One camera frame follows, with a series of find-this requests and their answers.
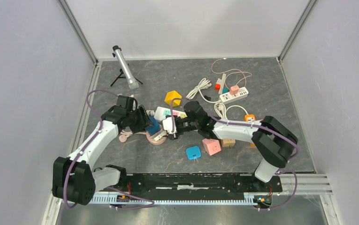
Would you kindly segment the tan dragon cube socket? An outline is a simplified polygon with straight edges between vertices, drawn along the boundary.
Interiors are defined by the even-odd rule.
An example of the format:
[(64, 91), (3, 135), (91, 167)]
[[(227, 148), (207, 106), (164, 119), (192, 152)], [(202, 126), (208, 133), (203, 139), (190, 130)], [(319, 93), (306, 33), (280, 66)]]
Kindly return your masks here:
[(221, 145), (223, 148), (231, 148), (236, 144), (235, 139), (222, 139)]

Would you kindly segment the white plug adapter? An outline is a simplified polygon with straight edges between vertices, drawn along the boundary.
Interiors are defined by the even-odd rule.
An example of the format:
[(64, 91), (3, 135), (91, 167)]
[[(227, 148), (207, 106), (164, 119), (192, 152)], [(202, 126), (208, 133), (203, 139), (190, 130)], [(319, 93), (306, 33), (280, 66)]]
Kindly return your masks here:
[(167, 132), (165, 130), (162, 130), (153, 137), (153, 140), (157, 142), (158, 140), (165, 137), (166, 135), (167, 135)]

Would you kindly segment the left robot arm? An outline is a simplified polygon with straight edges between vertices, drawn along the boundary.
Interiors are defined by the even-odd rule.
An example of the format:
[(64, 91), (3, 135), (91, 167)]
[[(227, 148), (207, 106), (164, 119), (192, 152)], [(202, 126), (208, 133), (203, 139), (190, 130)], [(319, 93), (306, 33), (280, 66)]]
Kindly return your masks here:
[(128, 128), (133, 133), (153, 126), (143, 105), (133, 97), (119, 95), (114, 106), (99, 116), (99, 122), (90, 136), (67, 157), (58, 157), (53, 163), (52, 194), (66, 205), (72, 202), (87, 205), (94, 194), (107, 187), (122, 191), (127, 187), (126, 170), (106, 166), (92, 169), (105, 148)]

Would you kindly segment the pink cube socket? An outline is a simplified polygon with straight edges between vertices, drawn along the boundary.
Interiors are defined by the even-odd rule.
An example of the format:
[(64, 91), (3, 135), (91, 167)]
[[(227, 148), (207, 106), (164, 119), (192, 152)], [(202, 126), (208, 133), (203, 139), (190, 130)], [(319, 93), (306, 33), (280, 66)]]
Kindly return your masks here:
[(206, 153), (210, 156), (212, 156), (222, 150), (219, 140), (205, 138), (202, 140), (202, 143), (203, 143)]

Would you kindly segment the light blue plug adapter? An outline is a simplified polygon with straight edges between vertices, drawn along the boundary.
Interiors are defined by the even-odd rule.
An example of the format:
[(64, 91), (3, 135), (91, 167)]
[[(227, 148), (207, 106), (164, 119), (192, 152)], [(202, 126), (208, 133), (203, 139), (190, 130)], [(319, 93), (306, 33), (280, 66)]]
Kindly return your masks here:
[(189, 160), (198, 162), (198, 159), (201, 157), (201, 151), (198, 146), (192, 146), (185, 150), (186, 156)]

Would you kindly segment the yellow cube socket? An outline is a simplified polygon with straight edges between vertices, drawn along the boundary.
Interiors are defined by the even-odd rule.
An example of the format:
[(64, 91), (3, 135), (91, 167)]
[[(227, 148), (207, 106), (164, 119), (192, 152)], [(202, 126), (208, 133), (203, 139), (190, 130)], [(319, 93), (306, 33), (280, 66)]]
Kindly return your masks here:
[(182, 101), (182, 96), (175, 90), (169, 91), (164, 99), (164, 102), (169, 106), (179, 106)]

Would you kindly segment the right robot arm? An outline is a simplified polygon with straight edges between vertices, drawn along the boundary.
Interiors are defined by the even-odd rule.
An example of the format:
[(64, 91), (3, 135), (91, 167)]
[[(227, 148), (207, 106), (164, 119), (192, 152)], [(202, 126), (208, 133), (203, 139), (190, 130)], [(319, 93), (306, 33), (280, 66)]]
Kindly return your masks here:
[(223, 119), (207, 113), (198, 101), (187, 102), (183, 109), (186, 117), (167, 117), (169, 126), (164, 128), (173, 137), (197, 131), (206, 139), (234, 139), (255, 145), (262, 155), (251, 179), (257, 191), (268, 188), (277, 172), (300, 151), (298, 138), (273, 116), (251, 122)]

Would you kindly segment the dark blue cube socket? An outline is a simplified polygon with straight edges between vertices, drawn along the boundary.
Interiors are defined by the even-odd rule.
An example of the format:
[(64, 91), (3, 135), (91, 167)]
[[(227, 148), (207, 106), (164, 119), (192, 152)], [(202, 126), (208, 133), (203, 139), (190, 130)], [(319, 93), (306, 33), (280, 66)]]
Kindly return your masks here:
[(151, 120), (152, 125), (146, 127), (145, 130), (150, 136), (153, 136), (160, 131), (160, 125), (153, 116), (149, 116), (149, 119)]

